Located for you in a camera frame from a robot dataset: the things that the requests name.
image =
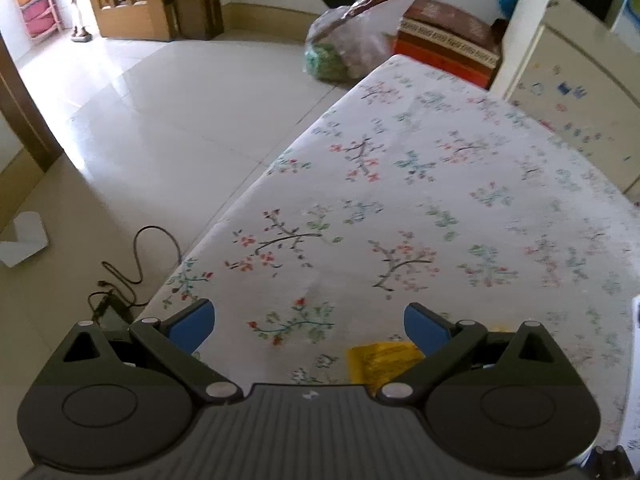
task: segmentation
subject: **wooden baseboard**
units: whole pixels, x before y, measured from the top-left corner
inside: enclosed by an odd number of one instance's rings
[[[0,173],[0,231],[44,173],[26,150],[21,150]]]
[[[305,41],[309,27],[318,16],[301,10],[255,4],[230,3],[222,6],[225,30],[254,30],[295,41]]]

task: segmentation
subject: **power cord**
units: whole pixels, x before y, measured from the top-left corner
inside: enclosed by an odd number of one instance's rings
[[[94,321],[99,320],[104,315],[104,311],[105,311],[105,308],[98,310],[96,309],[96,307],[94,307],[94,304],[92,303],[92,298],[94,296],[111,296],[115,294],[122,301],[122,303],[124,303],[127,310],[131,309],[134,306],[147,306],[149,304],[149,301],[151,301],[151,299],[149,299],[144,303],[138,303],[138,295],[136,294],[136,291],[132,287],[132,285],[140,285],[144,280],[142,265],[140,264],[140,256],[138,255],[138,237],[148,229],[156,229],[166,234],[174,243],[175,249],[178,254],[178,264],[182,263],[182,251],[180,250],[180,244],[178,243],[178,240],[176,240],[175,237],[169,231],[157,225],[147,225],[147,226],[144,226],[142,229],[139,229],[136,235],[133,237],[133,258],[136,261],[136,268],[138,269],[138,279],[132,280],[131,278],[128,278],[116,266],[114,266],[113,264],[105,260],[100,262],[101,266],[103,266],[108,273],[110,273],[114,278],[116,278],[116,280],[119,281],[129,291],[131,299],[127,298],[123,294],[122,290],[118,288],[117,285],[114,285],[113,283],[108,282],[107,280],[98,281],[98,286],[104,286],[104,287],[108,286],[110,287],[110,290],[96,290],[95,292],[92,292],[91,294],[89,294],[89,296],[86,298],[87,303],[89,304],[89,308],[93,313],[92,320]]]

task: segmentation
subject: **yellow plastic bag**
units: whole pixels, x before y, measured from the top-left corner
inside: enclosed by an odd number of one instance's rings
[[[394,377],[424,359],[411,342],[381,342],[347,350],[351,383],[365,384],[373,395]]]

